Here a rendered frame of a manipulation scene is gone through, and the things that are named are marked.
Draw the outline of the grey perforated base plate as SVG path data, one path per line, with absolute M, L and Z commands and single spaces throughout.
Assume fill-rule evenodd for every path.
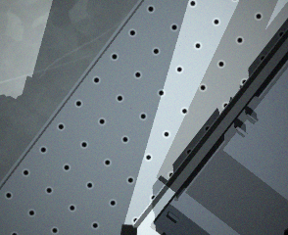
M 120 235 L 288 28 L 288 0 L 138 0 L 0 182 L 0 235 Z

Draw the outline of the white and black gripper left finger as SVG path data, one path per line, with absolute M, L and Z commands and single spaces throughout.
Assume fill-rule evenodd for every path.
M 137 235 L 137 228 L 133 228 L 133 224 L 123 224 L 120 235 Z

